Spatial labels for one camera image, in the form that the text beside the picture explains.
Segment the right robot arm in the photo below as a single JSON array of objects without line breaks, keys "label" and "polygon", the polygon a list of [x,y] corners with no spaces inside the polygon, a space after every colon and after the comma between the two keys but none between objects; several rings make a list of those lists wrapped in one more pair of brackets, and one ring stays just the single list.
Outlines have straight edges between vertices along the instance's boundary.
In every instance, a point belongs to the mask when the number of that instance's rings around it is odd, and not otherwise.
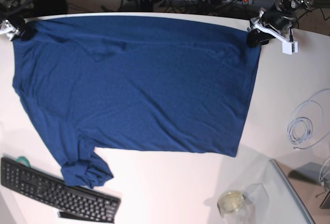
[{"label": "right robot arm", "polygon": [[1,0],[1,35],[9,41],[20,38],[25,32],[24,11],[32,0]]}]

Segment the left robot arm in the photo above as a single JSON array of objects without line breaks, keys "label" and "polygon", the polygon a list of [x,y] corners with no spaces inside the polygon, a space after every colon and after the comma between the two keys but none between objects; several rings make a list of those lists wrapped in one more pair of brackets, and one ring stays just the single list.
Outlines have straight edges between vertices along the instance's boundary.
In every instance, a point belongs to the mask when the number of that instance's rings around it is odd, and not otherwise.
[{"label": "left robot arm", "polygon": [[297,53],[298,42],[293,37],[293,27],[298,21],[296,11],[300,9],[307,10],[308,2],[275,0],[271,8],[260,8],[258,16],[250,19],[247,45],[257,47],[268,44],[272,39],[278,39],[282,43],[284,54]]}]

